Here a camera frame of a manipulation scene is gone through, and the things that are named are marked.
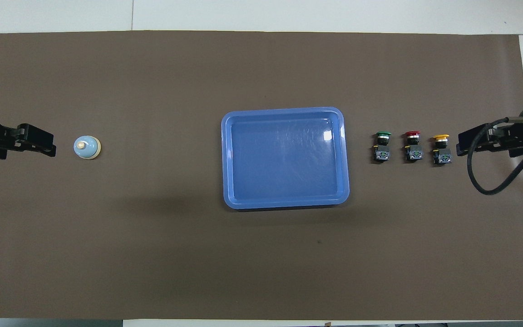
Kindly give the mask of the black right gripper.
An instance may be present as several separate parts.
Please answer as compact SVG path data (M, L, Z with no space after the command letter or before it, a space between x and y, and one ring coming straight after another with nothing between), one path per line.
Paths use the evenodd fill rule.
M479 136L474 152L508 151L510 158L523 156L523 124L498 125L484 130L489 124L481 124L457 135L456 153L458 157L468 155L473 140Z

